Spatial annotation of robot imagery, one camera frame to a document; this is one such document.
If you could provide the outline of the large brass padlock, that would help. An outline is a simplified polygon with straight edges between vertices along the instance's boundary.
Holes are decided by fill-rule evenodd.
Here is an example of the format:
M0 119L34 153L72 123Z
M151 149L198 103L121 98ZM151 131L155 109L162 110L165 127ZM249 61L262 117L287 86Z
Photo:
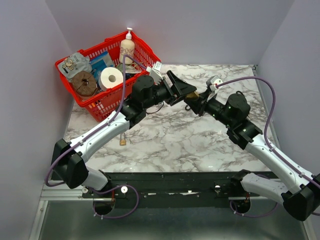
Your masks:
M199 97L200 97L199 94L196 91L194 91L187 94L185 98L189 100L197 100Z

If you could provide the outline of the small brass padlock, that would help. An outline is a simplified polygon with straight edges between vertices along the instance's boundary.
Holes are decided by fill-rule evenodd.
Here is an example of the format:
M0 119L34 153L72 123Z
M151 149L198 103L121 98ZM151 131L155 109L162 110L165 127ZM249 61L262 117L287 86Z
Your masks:
M119 136L119 145L120 146L126 146L127 145L127 141L126 141L126 134L125 133L121 133Z

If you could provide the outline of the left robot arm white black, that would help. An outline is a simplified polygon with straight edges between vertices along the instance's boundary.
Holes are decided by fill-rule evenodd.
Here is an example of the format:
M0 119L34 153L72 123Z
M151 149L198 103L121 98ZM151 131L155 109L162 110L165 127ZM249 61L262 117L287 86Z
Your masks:
M156 84L150 75L139 76L132 85L131 94L100 124L70 142L58 140L49 170L56 173L70 189L85 186L92 188L99 197L107 197L111 191L108 178L100 170L87 167L86 162L110 140L145 118L148 108L161 102L173 106L197 90L170 70L167 76L172 85L168 85L165 79Z

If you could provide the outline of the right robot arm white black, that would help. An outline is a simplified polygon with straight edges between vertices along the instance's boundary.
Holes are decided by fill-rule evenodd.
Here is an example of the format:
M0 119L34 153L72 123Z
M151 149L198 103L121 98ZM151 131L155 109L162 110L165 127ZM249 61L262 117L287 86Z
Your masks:
M209 91L187 97L184 102L195 114L207 113L225 125L235 145L258 158L281 180L276 183L242 170L230 183L234 195L250 192L266 197L281 204L298 221L305 221L320 206L320 176L290 159L248 119L251 107L240 91L231 94L225 104L210 97Z

